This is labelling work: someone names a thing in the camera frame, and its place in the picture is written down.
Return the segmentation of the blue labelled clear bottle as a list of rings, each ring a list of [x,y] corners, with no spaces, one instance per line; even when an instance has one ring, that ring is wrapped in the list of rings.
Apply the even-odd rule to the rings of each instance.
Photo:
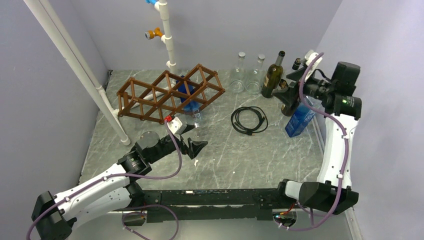
[[[285,131],[290,138],[299,136],[316,115],[316,111],[309,109],[304,103],[299,106],[285,126]]]

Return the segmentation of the dark bottle gold foil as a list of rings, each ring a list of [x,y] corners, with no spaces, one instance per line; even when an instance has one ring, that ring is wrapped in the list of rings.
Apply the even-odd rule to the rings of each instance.
[[[283,103],[282,106],[281,106],[281,113],[284,116],[291,117],[295,113],[295,111],[297,110],[299,104],[300,104],[299,99],[291,105]]]

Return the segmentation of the olive green bottle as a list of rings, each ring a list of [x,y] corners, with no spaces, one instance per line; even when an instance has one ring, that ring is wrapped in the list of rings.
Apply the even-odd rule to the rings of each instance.
[[[266,74],[263,79],[263,85],[261,87],[261,95],[264,98],[271,98],[272,92],[277,88],[281,81],[284,69],[282,66],[283,59],[286,55],[286,52],[281,50],[278,53],[276,61],[274,64],[270,65],[266,71]]]

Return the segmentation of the clear glass bottle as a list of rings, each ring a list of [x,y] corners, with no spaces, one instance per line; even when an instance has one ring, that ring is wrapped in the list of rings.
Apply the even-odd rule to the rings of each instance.
[[[245,90],[250,94],[258,94],[260,92],[260,83],[263,77],[262,67],[265,58],[266,56],[264,54],[259,54],[257,56],[256,62],[246,74]]]
[[[240,93],[245,89],[245,83],[244,83],[245,57],[246,57],[246,53],[243,51],[240,51],[238,53],[237,63],[230,72],[229,90],[233,93]]]

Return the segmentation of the clear bottle black cap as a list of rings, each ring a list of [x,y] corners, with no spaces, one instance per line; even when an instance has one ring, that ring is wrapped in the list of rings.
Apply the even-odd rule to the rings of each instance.
[[[292,65],[292,67],[291,67],[291,69],[293,70],[293,71],[297,71],[300,67],[301,67],[301,65],[302,65],[302,59],[301,58],[296,58],[295,59],[295,61],[293,62],[293,65]]]

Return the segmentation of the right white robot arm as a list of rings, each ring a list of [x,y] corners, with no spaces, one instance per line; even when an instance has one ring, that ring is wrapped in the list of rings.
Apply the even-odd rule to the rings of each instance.
[[[354,97],[360,66],[340,61],[330,79],[312,74],[304,83],[301,77],[307,65],[282,78],[283,90],[273,95],[283,103],[282,113],[291,117],[301,99],[311,97],[321,102],[325,117],[326,141],[323,162],[316,181],[284,179],[275,194],[276,203],[287,208],[293,202],[303,207],[338,215],[359,200],[352,190],[350,162],[353,138],[362,112],[362,100]]]

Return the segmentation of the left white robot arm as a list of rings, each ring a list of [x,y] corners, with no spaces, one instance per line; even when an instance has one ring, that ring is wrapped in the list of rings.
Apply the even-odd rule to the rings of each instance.
[[[36,230],[42,240],[65,240],[77,227],[110,211],[139,209],[144,192],[138,179],[163,180],[176,176],[182,168],[182,156],[197,157],[207,141],[195,141],[182,135],[195,128],[171,120],[165,124],[167,134],[159,137],[155,131],[144,132],[131,150],[116,163],[92,179],[71,189],[52,194],[41,193],[31,214],[32,224],[25,238]],[[167,176],[148,176],[151,165],[176,152],[177,170]]]

